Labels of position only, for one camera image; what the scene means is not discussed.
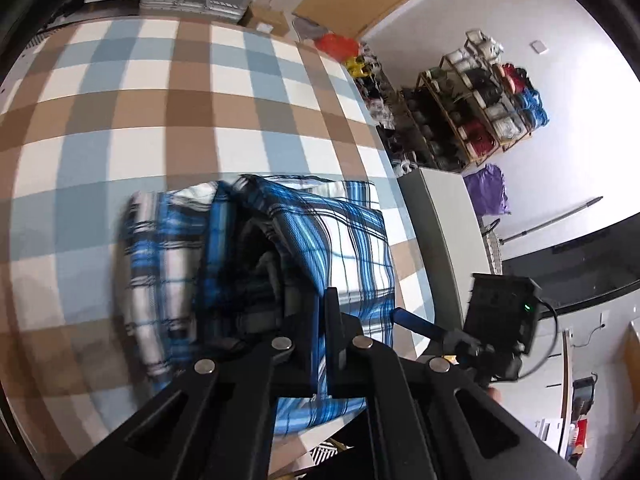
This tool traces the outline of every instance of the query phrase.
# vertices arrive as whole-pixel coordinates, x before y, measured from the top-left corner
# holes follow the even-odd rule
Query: wall outlet
[[[609,322],[609,311],[608,310],[603,310],[600,313],[600,326],[602,328],[607,326],[607,323]]]

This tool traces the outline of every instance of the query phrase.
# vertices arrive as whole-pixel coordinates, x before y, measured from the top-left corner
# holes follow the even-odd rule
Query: red plastic bag
[[[360,53],[360,45],[356,40],[345,38],[332,32],[325,34],[318,40],[314,40],[314,44],[318,50],[328,54],[340,63],[344,63],[350,57],[356,57]]]

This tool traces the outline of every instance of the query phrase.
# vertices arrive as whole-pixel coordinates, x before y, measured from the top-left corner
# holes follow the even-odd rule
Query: silver screw
[[[373,346],[373,339],[365,335],[357,335],[351,342],[356,348],[360,348],[361,350],[366,350]]]
[[[431,361],[429,361],[429,368],[434,372],[439,374],[443,374],[448,372],[451,368],[451,363],[447,361],[444,357],[434,357]]]
[[[213,370],[216,369],[216,364],[211,359],[200,359],[195,366],[194,370],[199,374],[210,374]]]
[[[280,336],[271,341],[271,346],[276,350],[289,350],[293,343],[288,337]]]

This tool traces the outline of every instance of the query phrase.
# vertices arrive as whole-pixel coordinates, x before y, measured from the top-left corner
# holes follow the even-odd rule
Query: white label
[[[264,32],[266,34],[270,34],[273,30],[273,25],[269,25],[269,23],[260,22],[255,26],[255,30],[258,32]]]

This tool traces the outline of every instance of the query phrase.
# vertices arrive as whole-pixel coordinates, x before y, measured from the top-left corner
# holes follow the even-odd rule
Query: blue plaid shirt
[[[203,348],[233,351],[305,308],[303,282],[364,333],[392,344],[394,277],[376,189],[370,182],[242,176],[138,193],[126,221],[130,305],[126,321],[157,388]],[[324,337],[318,394],[280,399],[276,434],[311,428],[364,406],[326,394]]]

